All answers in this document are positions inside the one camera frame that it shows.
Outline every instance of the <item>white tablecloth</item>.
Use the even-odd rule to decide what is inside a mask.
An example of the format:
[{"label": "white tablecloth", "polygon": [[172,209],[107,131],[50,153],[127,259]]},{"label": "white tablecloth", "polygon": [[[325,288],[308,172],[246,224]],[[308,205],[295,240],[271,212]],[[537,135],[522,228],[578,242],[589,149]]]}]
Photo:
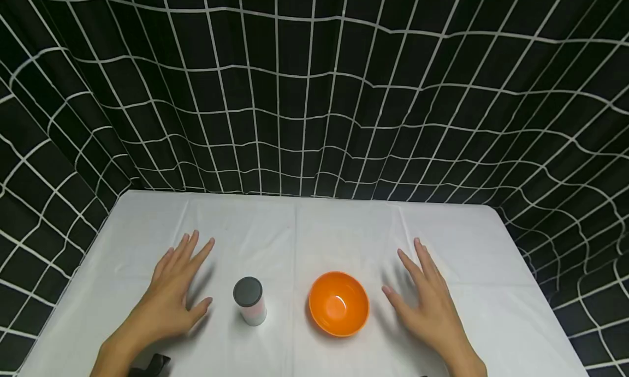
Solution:
[{"label": "white tablecloth", "polygon": [[[446,278],[490,376],[587,376],[497,214],[484,206],[129,191],[98,235],[33,348],[21,376],[90,373],[100,343],[144,293],[152,270],[184,232],[216,245],[191,287],[214,297],[186,338],[148,349],[173,358],[178,376],[447,376],[443,361],[410,337],[381,292],[414,292],[396,249],[415,261],[419,236]],[[311,283],[327,271],[357,278],[371,303],[354,337],[310,325]],[[260,279],[269,315],[240,318],[236,281]]]}]

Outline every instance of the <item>bowl rim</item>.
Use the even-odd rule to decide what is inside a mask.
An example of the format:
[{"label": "bowl rim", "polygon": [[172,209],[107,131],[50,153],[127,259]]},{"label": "bowl rim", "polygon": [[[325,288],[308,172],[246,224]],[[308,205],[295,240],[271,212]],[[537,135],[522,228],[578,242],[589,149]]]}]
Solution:
[{"label": "bowl rim", "polygon": [[[363,291],[363,294],[365,294],[365,298],[367,299],[367,314],[365,315],[365,319],[364,319],[363,323],[362,323],[362,324],[360,324],[360,327],[356,328],[356,330],[355,330],[355,331],[353,331],[353,332],[351,332],[351,333],[349,333],[349,334],[339,335],[339,334],[334,334],[334,333],[332,333],[332,332],[328,331],[326,328],[322,327],[322,325],[321,325],[321,324],[319,324],[319,322],[318,322],[318,321],[316,320],[316,318],[315,318],[315,315],[313,314],[312,297],[311,297],[313,287],[316,285],[316,283],[317,283],[320,279],[322,279],[322,278],[323,278],[323,277],[325,277],[325,276],[328,276],[329,274],[333,274],[333,273],[340,273],[340,274],[343,274],[343,275],[345,275],[346,277],[348,277],[348,278],[352,279],[353,281],[355,281],[355,282],[356,282],[356,284],[357,284],[357,285],[360,287],[360,289]],[[310,317],[313,319],[313,321],[316,323],[316,325],[317,325],[319,328],[323,329],[323,331],[324,331],[324,332],[326,332],[328,335],[332,335],[332,336],[335,336],[335,337],[350,337],[350,336],[354,336],[354,335],[356,335],[356,333],[358,333],[361,329],[363,329],[363,327],[364,327],[364,326],[365,326],[365,324],[367,323],[367,320],[369,319],[369,297],[368,297],[368,295],[367,295],[367,291],[365,291],[365,288],[363,287],[363,285],[361,285],[361,284],[360,284],[360,282],[359,282],[359,281],[358,281],[355,277],[353,277],[351,274],[344,273],[344,272],[342,272],[342,271],[329,271],[329,272],[323,273],[321,276],[319,276],[318,278],[316,278],[316,279],[315,279],[315,281],[313,282],[313,284],[310,286],[310,291],[308,292],[308,311],[310,312]]]}]

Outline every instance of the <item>forearm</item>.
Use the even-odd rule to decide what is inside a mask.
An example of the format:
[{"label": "forearm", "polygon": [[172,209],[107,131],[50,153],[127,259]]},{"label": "forearm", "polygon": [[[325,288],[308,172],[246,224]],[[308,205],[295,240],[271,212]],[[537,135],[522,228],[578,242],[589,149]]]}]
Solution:
[{"label": "forearm", "polygon": [[442,356],[452,377],[487,377],[485,363],[469,344]]},{"label": "forearm", "polygon": [[100,346],[90,377],[127,377],[138,354],[138,346],[116,331]]}]

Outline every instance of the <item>finger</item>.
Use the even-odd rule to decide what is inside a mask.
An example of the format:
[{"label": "finger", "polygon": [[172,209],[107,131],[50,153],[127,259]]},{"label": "finger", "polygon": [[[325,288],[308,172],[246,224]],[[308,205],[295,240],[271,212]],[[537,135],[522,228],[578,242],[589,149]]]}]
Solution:
[{"label": "finger", "polygon": [[417,290],[419,291],[419,293],[422,293],[422,289],[425,288],[428,284],[422,270],[419,269],[419,266],[417,266],[417,264],[411,261],[406,253],[402,252],[402,249],[397,250],[397,255],[400,257],[400,260],[402,260],[402,264],[404,264],[404,267],[411,275],[411,278],[413,279]]},{"label": "finger", "polygon": [[156,281],[160,276],[162,276],[162,271],[164,270],[164,267],[166,266],[172,255],[173,248],[169,248],[164,256],[160,258],[160,260],[157,262],[156,269],[153,270],[153,277],[151,278],[151,282]]},{"label": "finger", "polygon": [[190,235],[188,235],[188,233],[183,234],[181,241],[179,241],[179,245],[177,245],[177,249],[175,249],[173,253],[173,257],[171,257],[168,264],[166,264],[166,267],[164,269],[165,273],[169,273],[171,270],[173,270],[173,266],[175,266],[175,263],[177,263],[177,260],[179,259],[179,256],[181,256],[181,252],[183,251],[183,248],[187,245],[189,239]]},{"label": "finger", "polygon": [[429,253],[429,257],[430,257],[430,261],[432,261],[433,266],[435,267],[435,272],[436,272],[436,276],[439,280],[439,283],[442,285],[443,289],[450,294],[450,289],[448,289],[448,284],[446,283],[446,279],[443,278],[443,275],[441,274],[441,271],[439,270],[439,267],[436,266],[435,262],[432,259],[432,256]]},{"label": "finger", "polygon": [[187,242],[185,246],[183,246],[181,256],[179,256],[179,260],[175,262],[175,265],[173,267],[175,272],[178,272],[183,267],[185,267],[188,262],[190,262],[190,256],[193,255],[194,248],[196,247],[196,244],[198,241],[199,241],[199,231],[194,230],[193,235],[190,237],[190,240]]},{"label": "finger", "polygon": [[203,264],[203,261],[205,261],[207,256],[212,251],[212,248],[214,248],[214,242],[214,238],[210,238],[210,241],[208,241],[207,244],[203,246],[203,249],[201,249],[200,252],[198,252],[196,256],[194,256],[192,260],[188,263],[188,265],[184,268],[183,277],[185,278],[185,281],[187,283],[190,283],[192,281],[194,275]]},{"label": "finger", "polygon": [[194,327],[196,324],[206,313],[207,308],[210,307],[210,303],[212,303],[212,298],[206,298],[200,301],[197,306],[190,309],[188,315],[190,316],[190,328]]},{"label": "finger", "polygon": [[393,306],[402,321],[404,323],[410,321],[413,316],[413,309],[404,302],[400,294],[396,293],[396,291],[389,286],[382,286],[382,292],[387,296],[391,306]]},{"label": "finger", "polygon": [[419,238],[415,238],[413,240],[415,245],[415,252],[417,253],[417,257],[419,257],[419,263],[422,265],[422,271],[426,279],[428,279],[431,283],[438,283],[439,278],[436,276],[435,263],[430,257],[429,251],[426,249]]}]

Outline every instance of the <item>wrist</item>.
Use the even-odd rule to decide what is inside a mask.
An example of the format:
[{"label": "wrist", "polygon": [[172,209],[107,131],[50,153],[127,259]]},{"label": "wrist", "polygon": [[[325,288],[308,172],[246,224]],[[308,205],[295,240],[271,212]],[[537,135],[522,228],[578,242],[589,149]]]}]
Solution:
[{"label": "wrist", "polygon": [[143,348],[137,336],[123,324],[103,342],[100,346],[100,354],[107,358],[115,357],[119,362],[130,364]]},{"label": "wrist", "polygon": [[450,351],[442,354],[442,357],[453,377],[487,376],[485,363],[476,354],[469,342],[451,348]]}]

